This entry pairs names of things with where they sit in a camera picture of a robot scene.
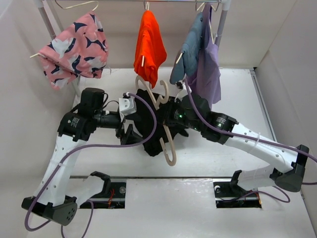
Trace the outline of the black trousers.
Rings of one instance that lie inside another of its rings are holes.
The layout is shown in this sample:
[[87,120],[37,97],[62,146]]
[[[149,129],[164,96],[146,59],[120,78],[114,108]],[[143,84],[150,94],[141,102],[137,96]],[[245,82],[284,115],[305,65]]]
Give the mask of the black trousers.
[[[138,89],[136,95],[143,98],[152,107],[153,111],[154,112],[156,111],[150,99],[150,96],[146,90]],[[153,130],[153,126],[154,126],[153,117],[150,111],[148,110],[148,108],[140,100],[135,99],[135,103],[137,107],[137,114],[141,117],[141,120],[134,121],[134,124],[138,132],[142,135],[142,137],[146,138],[151,134]],[[172,139],[174,139],[177,134],[180,134],[184,137],[189,136],[188,132],[185,130],[185,127],[181,125],[169,127],[169,130],[170,130]],[[164,143],[168,142],[163,126],[159,124],[159,122],[157,122],[157,127],[156,127],[154,135],[151,137],[150,140],[148,140],[147,142],[143,144],[144,150],[152,157],[162,152],[162,147],[159,141],[160,138],[163,138]]]

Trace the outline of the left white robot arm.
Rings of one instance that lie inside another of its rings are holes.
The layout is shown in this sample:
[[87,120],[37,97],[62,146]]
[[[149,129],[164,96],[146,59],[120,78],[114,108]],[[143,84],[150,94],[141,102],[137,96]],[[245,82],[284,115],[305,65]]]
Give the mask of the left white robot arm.
[[97,128],[114,129],[116,137],[120,139],[117,148],[134,147],[145,142],[141,137],[133,135],[132,125],[125,130],[124,121],[132,119],[136,114],[136,100],[145,106],[148,103],[135,94],[125,93],[118,100],[117,111],[112,112],[105,110],[107,99],[108,94],[104,90],[86,88],[81,93],[80,102],[63,116],[44,177],[34,195],[24,198],[21,204],[27,211],[24,221],[26,230],[33,232],[42,228],[30,227],[31,214],[44,218],[47,223],[67,226],[82,204],[96,195],[104,197],[110,193],[110,176],[97,171],[92,172],[79,189],[72,192],[67,190],[81,150],[107,147],[106,144],[87,144]]

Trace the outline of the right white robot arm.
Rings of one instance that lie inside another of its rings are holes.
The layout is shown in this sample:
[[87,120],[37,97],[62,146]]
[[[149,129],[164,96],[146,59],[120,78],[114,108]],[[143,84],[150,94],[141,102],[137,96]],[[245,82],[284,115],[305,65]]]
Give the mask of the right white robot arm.
[[235,171],[229,183],[230,192],[234,195],[268,186],[290,192],[300,191],[308,147],[286,148],[226,114],[211,111],[208,102],[195,94],[182,100],[170,97],[166,104],[160,105],[158,118],[168,126],[194,129],[211,142],[240,149],[268,163],[266,167],[251,171]]

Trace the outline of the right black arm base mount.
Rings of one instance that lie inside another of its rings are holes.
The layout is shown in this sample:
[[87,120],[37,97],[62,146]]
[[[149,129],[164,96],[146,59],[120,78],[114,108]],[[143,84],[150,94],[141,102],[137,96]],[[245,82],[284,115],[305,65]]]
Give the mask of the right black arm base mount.
[[230,186],[228,179],[214,179],[213,188],[216,208],[262,208],[258,193],[248,196],[250,191],[246,191],[238,186]]

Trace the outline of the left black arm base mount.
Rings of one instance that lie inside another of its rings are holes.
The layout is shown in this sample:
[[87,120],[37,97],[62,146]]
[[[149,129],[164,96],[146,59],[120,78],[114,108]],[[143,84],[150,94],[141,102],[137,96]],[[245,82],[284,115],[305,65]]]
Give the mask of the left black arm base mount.
[[108,194],[94,195],[90,200],[95,209],[124,209],[126,196],[126,180],[113,179]]

